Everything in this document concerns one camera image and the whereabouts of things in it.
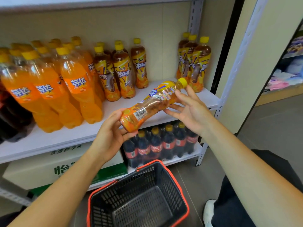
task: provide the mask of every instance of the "hand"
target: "hand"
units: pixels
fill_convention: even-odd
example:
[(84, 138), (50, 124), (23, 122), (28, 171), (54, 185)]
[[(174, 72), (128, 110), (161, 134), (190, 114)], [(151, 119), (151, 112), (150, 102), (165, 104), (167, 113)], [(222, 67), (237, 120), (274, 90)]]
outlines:
[(97, 152), (97, 156), (99, 156), (104, 163), (115, 156), (124, 141), (134, 137), (138, 133), (138, 131), (127, 133), (124, 128), (119, 129), (121, 126), (119, 119), (124, 110), (126, 110), (126, 108), (114, 111), (108, 119), (104, 121), (90, 147), (90, 149)]
[(202, 136), (202, 133), (206, 127), (206, 122), (210, 119), (210, 117), (214, 117), (189, 85), (186, 86), (185, 90), (188, 96), (181, 93), (179, 90), (175, 91), (178, 98), (176, 103), (180, 103), (184, 107), (177, 104), (172, 104), (169, 106), (180, 113), (173, 112), (169, 109), (165, 109), (164, 112), (175, 117), (176, 119), (179, 119), (185, 124), (185, 126), (188, 127), (188, 129)]

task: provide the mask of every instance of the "black pants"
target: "black pants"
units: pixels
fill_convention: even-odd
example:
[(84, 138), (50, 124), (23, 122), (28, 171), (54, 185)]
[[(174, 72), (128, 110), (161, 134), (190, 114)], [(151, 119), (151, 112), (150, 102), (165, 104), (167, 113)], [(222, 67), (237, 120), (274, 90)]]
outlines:
[[(290, 163), (269, 150), (252, 150), (281, 176), (303, 193), (303, 185)], [(214, 203), (213, 227), (255, 227), (228, 178), (225, 176), (217, 201)]]

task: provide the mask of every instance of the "red label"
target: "red label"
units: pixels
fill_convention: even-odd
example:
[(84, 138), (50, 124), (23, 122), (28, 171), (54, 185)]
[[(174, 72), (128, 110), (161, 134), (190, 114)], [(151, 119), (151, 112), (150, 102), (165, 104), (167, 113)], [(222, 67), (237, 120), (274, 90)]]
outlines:
[(138, 155), (138, 149), (136, 148), (133, 152), (124, 152), (128, 159), (133, 159)]
[(172, 143), (162, 142), (162, 146), (167, 150), (171, 150), (175, 147), (175, 140)]
[(162, 144), (160, 146), (152, 146), (151, 145), (151, 151), (154, 153), (158, 153), (162, 150)]
[(149, 154), (150, 151), (151, 151), (151, 147), (150, 146), (148, 148), (146, 148), (146, 149), (139, 149), (138, 148), (138, 152), (141, 155), (147, 155), (147, 154)]
[(177, 146), (184, 146), (185, 144), (186, 144), (186, 139), (184, 139), (184, 140), (176, 139), (176, 145)]
[(198, 138), (199, 138), (199, 136), (197, 136), (197, 137), (187, 137), (187, 141), (189, 142), (189, 143), (196, 143), (197, 141), (198, 141)]

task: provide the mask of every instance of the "red basket rim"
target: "red basket rim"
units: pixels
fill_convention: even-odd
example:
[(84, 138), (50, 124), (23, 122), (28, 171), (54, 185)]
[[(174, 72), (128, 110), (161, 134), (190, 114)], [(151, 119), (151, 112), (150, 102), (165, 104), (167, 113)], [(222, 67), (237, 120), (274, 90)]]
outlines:
[[(146, 167), (146, 166), (148, 166), (148, 165), (150, 165), (150, 164), (152, 164), (152, 163), (154, 163), (154, 162), (159, 162), (159, 163), (161, 163), (162, 166), (164, 167), (164, 169), (165, 169), (165, 170), (169, 173), (169, 175), (172, 177), (172, 179), (173, 179), (173, 181), (176, 183), (176, 185), (177, 185), (177, 187), (178, 187), (178, 189), (179, 189), (179, 191), (180, 191), (180, 194), (181, 194), (181, 196), (182, 196), (182, 198), (183, 198), (183, 200), (184, 200), (184, 202), (185, 202), (185, 205), (186, 205), (186, 207), (187, 207), (187, 212), (186, 212), (182, 217), (180, 217), (180, 218), (171, 226), (171, 227), (175, 227), (176, 225), (178, 225), (181, 221), (183, 221), (183, 220), (188, 216), (188, 214), (189, 214), (189, 206), (188, 206), (188, 203), (187, 203), (187, 201), (186, 201), (186, 199), (185, 199), (185, 197), (184, 197), (182, 188), (181, 188), (181, 186), (179, 185), (179, 183), (177, 182), (177, 180), (176, 180), (176, 178), (174, 177), (174, 175), (172, 174), (172, 172), (163, 164), (162, 161), (157, 160), (157, 159), (156, 159), (156, 160), (153, 160), (153, 161), (149, 162), (148, 164), (145, 164), (145, 165), (143, 165), (143, 166), (141, 166), (141, 167), (138, 167), (138, 168), (136, 169), (136, 171), (139, 171), (141, 168), (144, 168), (144, 167)], [(90, 194), (89, 200), (88, 200), (88, 206), (89, 206), (89, 207), (88, 207), (87, 217), (86, 217), (86, 224), (87, 224), (87, 227), (91, 227), (90, 213), (91, 213), (91, 198), (92, 198), (92, 196), (93, 196), (95, 193), (97, 193), (98, 191), (100, 191), (100, 190), (102, 190), (102, 189), (104, 189), (104, 188), (110, 186), (111, 184), (116, 183), (117, 181), (118, 181), (118, 179), (113, 180), (113, 181), (111, 181), (110, 183), (106, 184), (105, 186), (102, 186), (102, 187), (96, 189), (95, 191), (93, 191), (93, 192)]]

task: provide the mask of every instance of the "white shelf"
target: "white shelf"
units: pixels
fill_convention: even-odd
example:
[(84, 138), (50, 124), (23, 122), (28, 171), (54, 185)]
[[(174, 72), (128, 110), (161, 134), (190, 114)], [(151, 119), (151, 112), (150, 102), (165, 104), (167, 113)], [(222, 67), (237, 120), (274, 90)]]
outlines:
[[(53, 133), (45, 133), (35, 126), (32, 132), (25, 138), (16, 143), (4, 142), (0, 145), (0, 163), (10, 162), (29, 156), (42, 154), (52, 150), (62, 149), (65, 147), (78, 145), (93, 141), (97, 132), (106, 118), (115, 110), (124, 107), (131, 107), (144, 99), (153, 88), (156, 88), (162, 81), (150, 83), (148, 88), (136, 89), (137, 94), (132, 99), (119, 99), (116, 102), (104, 102), (104, 117), (101, 122), (88, 124), (83, 122), (81, 126), (73, 129), (63, 127)], [(215, 109), (218, 106), (219, 98), (207, 89), (197, 94), (199, 98), (207, 105), (208, 108)], [(174, 117), (165, 114), (163, 111), (149, 118), (141, 128), (154, 126), (157, 124), (176, 120)]]
[(0, 12), (29, 12), (190, 0), (0, 0)]
[[(179, 162), (182, 162), (182, 161), (185, 161), (185, 160), (188, 160), (188, 159), (191, 159), (191, 158), (194, 158), (194, 157), (198, 157), (199, 155), (202, 154), (202, 146), (200, 143), (196, 142), (195, 146), (194, 146), (194, 152), (191, 153), (191, 154), (185, 154), (183, 155), (181, 158), (175, 156), (172, 160), (164, 160), (163, 163), (166, 165), (166, 166), (169, 166), (169, 165), (172, 165), (172, 164), (175, 164), (175, 163), (179, 163)], [(128, 168), (128, 174), (134, 172), (134, 168)], [(120, 175), (118, 177), (115, 177), (115, 178), (112, 178), (112, 179), (107, 179), (107, 180), (104, 180), (102, 182), (99, 182), (99, 183), (95, 183), (95, 184), (92, 184), (89, 186), (89, 189), (88, 191), (90, 190), (93, 190), (93, 189), (97, 189), (97, 188), (100, 188), (108, 183), (110, 183), (111, 181), (114, 181), (116, 179), (120, 179), (124, 176), (126, 176), (127, 174), (125, 175)]]

